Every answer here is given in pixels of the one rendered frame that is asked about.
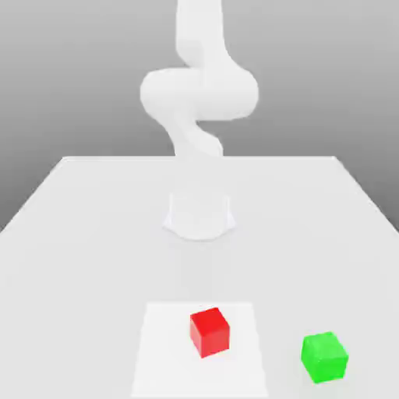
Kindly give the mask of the small green cube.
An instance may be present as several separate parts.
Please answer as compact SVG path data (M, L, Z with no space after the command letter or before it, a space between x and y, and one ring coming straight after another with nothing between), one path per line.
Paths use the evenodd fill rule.
M303 338L301 361L314 383L342 379L348 359L344 346L331 331Z

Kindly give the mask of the small red cube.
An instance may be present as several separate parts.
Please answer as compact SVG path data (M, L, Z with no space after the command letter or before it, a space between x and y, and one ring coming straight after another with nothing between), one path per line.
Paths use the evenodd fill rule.
M191 314L189 336L200 358L216 355L230 348L230 325L218 307Z

